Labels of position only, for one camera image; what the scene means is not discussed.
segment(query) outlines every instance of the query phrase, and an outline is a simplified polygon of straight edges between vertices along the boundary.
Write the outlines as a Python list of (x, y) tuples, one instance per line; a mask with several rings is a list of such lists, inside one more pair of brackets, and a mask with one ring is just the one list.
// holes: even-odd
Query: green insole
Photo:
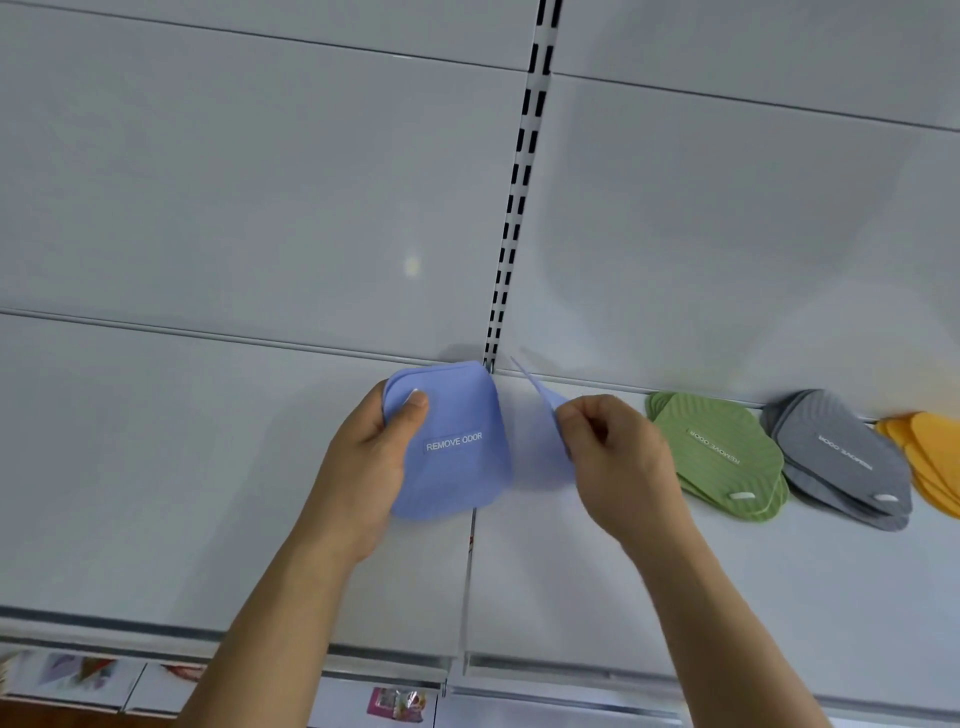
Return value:
[(789, 498), (780, 448), (738, 404), (684, 393), (647, 397), (673, 450), (681, 485), (710, 505), (745, 521), (769, 521)]

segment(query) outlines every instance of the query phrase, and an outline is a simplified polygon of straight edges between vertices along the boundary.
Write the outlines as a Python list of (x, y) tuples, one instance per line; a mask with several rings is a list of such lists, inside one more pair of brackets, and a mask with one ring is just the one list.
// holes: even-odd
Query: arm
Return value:
[(423, 424), (414, 392), (384, 426), (383, 382), (334, 436), (297, 524), (237, 615), (177, 728), (302, 728), (350, 572), (380, 542)]
[(698, 728), (828, 728), (690, 516), (657, 426), (609, 395), (557, 410), (590, 516), (636, 565)]

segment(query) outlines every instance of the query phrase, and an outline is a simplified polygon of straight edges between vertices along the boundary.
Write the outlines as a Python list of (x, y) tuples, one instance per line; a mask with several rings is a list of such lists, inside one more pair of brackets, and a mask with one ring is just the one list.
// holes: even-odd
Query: gray insole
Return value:
[(909, 516), (888, 516), (875, 508), (851, 498), (842, 491), (823, 482), (816, 475), (802, 471), (789, 463), (784, 464), (783, 474), (790, 484), (794, 495), (800, 499), (838, 511), (856, 521), (867, 523), (881, 531), (902, 531), (910, 523)]
[[(858, 463), (856, 459), (850, 458), (848, 455), (844, 454), (842, 450), (836, 449), (835, 446), (837, 446), (837, 440), (830, 439), (825, 435), (825, 437), (827, 437), (827, 439), (829, 439), (832, 443), (831, 445), (824, 443), (821, 439), (819, 439), (819, 435), (823, 433), (816, 429), (808, 432), (804, 443), (807, 447), (819, 446), (813, 448), (812, 453), (807, 453), (804, 456), (802, 451), (797, 453), (795, 447), (784, 449), (785, 466), (783, 468), (783, 473), (786, 475), (787, 481), (793, 486), (795, 495), (800, 497), (801, 500), (804, 500), (804, 502), (816, 501), (822, 506), (840, 511), (841, 513), (853, 519), (868, 523), (875, 528), (889, 531), (899, 531), (905, 528), (909, 522), (907, 514), (909, 514), (912, 508), (910, 501), (911, 473), (909, 464), (906, 462), (906, 459), (903, 457), (903, 454), (900, 452), (900, 449), (895, 443), (862, 424), (834, 395), (823, 390), (803, 390), (801, 392), (797, 392), (784, 400), (774, 402), (764, 407), (760, 415), (760, 424), (770, 434), (770, 436), (775, 441), (778, 441), (778, 444), (780, 444), (780, 432), (784, 424), (789, 423), (790, 419), (795, 416), (795, 413), (798, 412), (797, 408), (801, 404), (804, 405), (804, 408), (807, 408), (809, 403), (804, 404), (804, 400), (810, 396), (814, 397), (812, 402), (814, 407), (812, 407), (812, 409), (815, 413), (821, 409), (826, 410), (828, 417), (838, 419), (841, 422), (842, 427), (853, 430), (856, 442), (866, 443), (866, 446), (864, 446), (865, 451), (868, 451), (872, 457), (877, 450), (881, 451), (878, 463), (881, 464), (880, 467), (889, 470), (887, 471), (888, 478), (879, 480), (878, 487), (893, 489), (895, 492), (891, 495), (894, 495), (899, 500), (886, 502), (877, 501), (871, 497), (876, 492), (872, 490), (868, 491), (866, 498), (864, 498), (864, 491), (862, 489), (865, 487), (871, 489), (876, 487), (877, 480), (864, 477), (863, 473), (855, 473), (856, 475), (861, 476), (857, 480), (857, 483), (859, 483), (858, 487), (861, 489), (858, 491), (861, 494), (861, 497), (855, 497), (850, 493), (845, 492), (846, 489), (837, 487), (830, 482), (825, 481), (817, 471), (819, 463), (818, 456), (821, 455), (831, 455), (831, 452), (833, 453), (834, 458), (836, 454), (843, 455), (845, 459), (850, 459), (851, 463), (856, 465), (857, 468), (863, 469), (867, 474), (875, 473), (878, 465), (868, 463), (874, 467), (874, 470), (872, 471), (864, 468), (864, 466)], [(808, 413), (804, 413), (804, 408), (799, 410), (800, 415), (806, 414), (806, 420), (809, 422), (809, 415)], [(820, 424), (822, 418), (813, 418), (813, 420), (814, 425), (816, 426)], [(836, 425), (833, 425), (832, 427), (833, 429), (827, 428), (827, 432), (833, 433), (834, 437), (837, 437)], [(826, 451), (820, 451), (819, 448), (824, 448)], [(798, 461), (791, 457), (791, 452), (794, 454), (799, 454), (801, 460)], [(828, 469), (828, 472), (835, 472), (835, 470), (835, 468)], [(866, 486), (863, 485), (863, 480), (868, 481)], [(891, 514), (889, 512), (892, 510), (890, 505), (899, 505), (900, 508), (893, 509), (898, 512)]]
[(831, 392), (802, 396), (778, 420), (774, 439), (792, 465), (877, 511), (906, 516), (912, 510), (906, 458)]

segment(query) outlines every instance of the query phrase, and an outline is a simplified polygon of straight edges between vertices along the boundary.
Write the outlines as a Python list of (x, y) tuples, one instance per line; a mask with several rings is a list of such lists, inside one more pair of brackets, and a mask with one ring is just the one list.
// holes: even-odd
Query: stack of insoles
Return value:
[(760, 422), (783, 450), (783, 474), (798, 498), (884, 531), (907, 526), (906, 458), (836, 395), (803, 390), (765, 407)]
[(684, 490), (744, 521), (769, 521), (789, 496), (783, 455), (750, 410), (683, 392), (646, 401)]
[(913, 468), (913, 484), (926, 501), (960, 519), (960, 423), (929, 412), (876, 423)]

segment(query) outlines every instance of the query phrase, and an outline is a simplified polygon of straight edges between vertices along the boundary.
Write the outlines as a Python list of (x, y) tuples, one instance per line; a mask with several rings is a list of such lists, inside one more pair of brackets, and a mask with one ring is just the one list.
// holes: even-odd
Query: label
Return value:
[(820, 442), (822, 442), (824, 445), (829, 445), (830, 447), (832, 447), (833, 449), (835, 449), (837, 452), (840, 452), (840, 453), (846, 455), (847, 457), (849, 457), (849, 458), (850, 458), (854, 463), (856, 463), (857, 465), (862, 465), (862, 466), (863, 466), (864, 468), (866, 468), (868, 471), (871, 471), (871, 470), (874, 469), (874, 466), (872, 466), (870, 463), (864, 462), (863, 460), (861, 460), (860, 458), (858, 458), (856, 455), (854, 455), (852, 452), (847, 452), (846, 450), (844, 450), (843, 448), (841, 448), (841, 447), (840, 447), (839, 445), (837, 445), (836, 443), (828, 440), (828, 439), (827, 439), (826, 437), (824, 437), (823, 435), (817, 435), (817, 439), (818, 439)]
[(686, 432), (687, 432), (687, 434), (688, 434), (690, 437), (692, 437), (694, 440), (697, 440), (698, 442), (703, 443), (703, 444), (706, 445), (708, 448), (710, 448), (711, 450), (713, 450), (714, 452), (716, 452), (718, 455), (720, 455), (720, 456), (722, 456), (722, 457), (725, 457), (725, 458), (727, 458), (728, 460), (730, 460), (734, 465), (739, 465), (739, 464), (740, 464), (740, 461), (739, 461), (737, 458), (733, 457), (731, 454), (729, 454), (729, 453), (728, 453), (726, 450), (724, 450), (723, 448), (720, 448), (719, 446), (714, 445), (710, 440), (708, 440), (706, 437), (704, 437), (703, 435), (701, 435), (699, 432), (694, 432), (692, 429), (689, 429), (689, 430), (687, 430)]
[(471, 432), (468, 435), (457, 435), (456, 437), (442, 437), (438, 440), (428, 440), (423, 446), (427, 452), (437, 452), (442, 449), (458, 448), (470, 443), (483, 440), (483, 432)]

